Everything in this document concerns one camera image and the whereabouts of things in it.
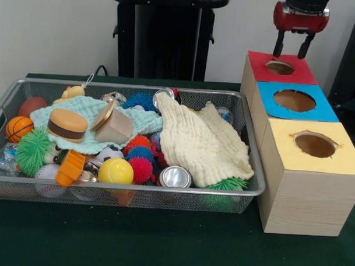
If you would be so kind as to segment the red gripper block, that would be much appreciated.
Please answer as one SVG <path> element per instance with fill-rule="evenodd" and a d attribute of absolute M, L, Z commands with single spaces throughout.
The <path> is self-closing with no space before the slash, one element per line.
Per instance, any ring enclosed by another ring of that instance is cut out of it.
<path fill-rule="evenodd" d="M 304 42 L 297 53 L 297 58 L 305 58 L 315 33 L 319 33 L 326 28 L 330 18 L 330 10 L 325 7 L 323 11 L 316 13 L 305 13 L 293 9 L 284 1 L 278 1 L 275 5 L 273 23 L 278 29 L 277 40 L 273 50 L 274 57 L 280 57 L 283 51 L 283 40 L 286 31 L 305 31 L 307 33 Z"/>

